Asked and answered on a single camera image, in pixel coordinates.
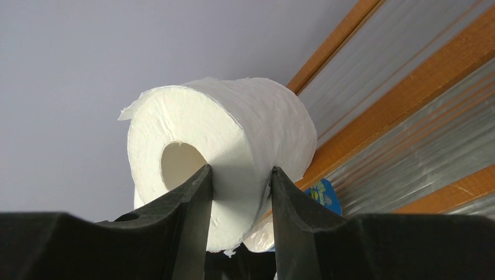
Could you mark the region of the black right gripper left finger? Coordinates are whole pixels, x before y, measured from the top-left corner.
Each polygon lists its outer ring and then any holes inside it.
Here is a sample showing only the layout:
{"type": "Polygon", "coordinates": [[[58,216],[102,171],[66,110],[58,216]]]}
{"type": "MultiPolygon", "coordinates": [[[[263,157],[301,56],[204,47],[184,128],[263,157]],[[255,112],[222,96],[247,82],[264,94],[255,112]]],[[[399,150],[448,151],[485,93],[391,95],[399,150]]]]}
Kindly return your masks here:
{"type": "Polygon", "coordinates": [[[1,213],[2,279],[202,279],[212,169],[116,220],[1,213]]]}

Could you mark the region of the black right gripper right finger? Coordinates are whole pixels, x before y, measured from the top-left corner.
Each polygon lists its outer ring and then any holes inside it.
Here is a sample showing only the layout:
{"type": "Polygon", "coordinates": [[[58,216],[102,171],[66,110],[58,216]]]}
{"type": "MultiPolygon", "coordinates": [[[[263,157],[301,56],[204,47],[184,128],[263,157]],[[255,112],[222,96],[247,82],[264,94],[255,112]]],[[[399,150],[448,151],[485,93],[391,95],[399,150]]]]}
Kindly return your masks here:
{"type": "MultiPolygon", "coordinates": [[[[275,167],[274,180],[288,179],[275,167]]],[[[493,279],[494,222],[475,215],[362,214],[337,225],[278,225],[279,279],[493,279]]]]}

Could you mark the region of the blue paper roll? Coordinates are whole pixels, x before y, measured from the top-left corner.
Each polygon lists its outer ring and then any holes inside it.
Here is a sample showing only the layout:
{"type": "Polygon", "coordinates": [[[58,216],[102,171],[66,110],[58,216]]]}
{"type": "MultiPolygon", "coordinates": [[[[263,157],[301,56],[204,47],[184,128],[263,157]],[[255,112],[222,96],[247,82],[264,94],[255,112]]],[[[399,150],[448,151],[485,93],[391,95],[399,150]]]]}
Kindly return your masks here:
{"type": "Polygon", "coordinates": [[[329,228],[342,223],[342,208],[337,194],[327,179],[317,181],[307,190],[300,190],[288,179],[274,180],[273,215],[255,226],[244,241],[254,253],[274,251],[281,233],[278,225],[288,225],[295,230],[329,228]]]}

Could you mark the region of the white paper towel roll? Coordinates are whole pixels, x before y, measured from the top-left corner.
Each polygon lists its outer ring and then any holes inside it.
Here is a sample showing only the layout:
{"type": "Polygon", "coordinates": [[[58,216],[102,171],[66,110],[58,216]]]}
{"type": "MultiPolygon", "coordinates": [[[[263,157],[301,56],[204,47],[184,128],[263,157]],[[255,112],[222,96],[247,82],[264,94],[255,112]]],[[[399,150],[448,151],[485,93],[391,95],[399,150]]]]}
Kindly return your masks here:
{"type": "Polygon", "coordinates": [[[143,199],[141,198],[139,192],[138,192],[138,189],[135,187],[134,188],[134,202],[133,202],[133,206],[134,206],[134,209],[138,209],[138,208],[141,208],[145,205],[146,203],[143,201],[143,199]]]}
{"type": "Polygon", "coordinates": [[[317,146],[300,99],[266,78],[205,78],[156,87],[121,111],[130,122],[131,175],[147,204],[201,166],[212,168],[214,197],[206,249],[233,250],[269,210],[271,170],[303,178],[317,146]]]}

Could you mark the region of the orange wooden shelf rack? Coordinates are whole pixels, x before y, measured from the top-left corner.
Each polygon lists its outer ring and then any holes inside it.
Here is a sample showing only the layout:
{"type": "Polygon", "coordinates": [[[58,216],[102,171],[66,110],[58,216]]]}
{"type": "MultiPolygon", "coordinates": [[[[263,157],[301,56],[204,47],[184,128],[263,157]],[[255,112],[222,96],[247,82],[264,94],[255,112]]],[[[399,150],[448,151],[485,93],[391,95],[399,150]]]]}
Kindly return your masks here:
{"type": "Polygon", "coordinates": [[[494,2],[358,1],[289,84],[345,215],[494,198],[494,2]]]}

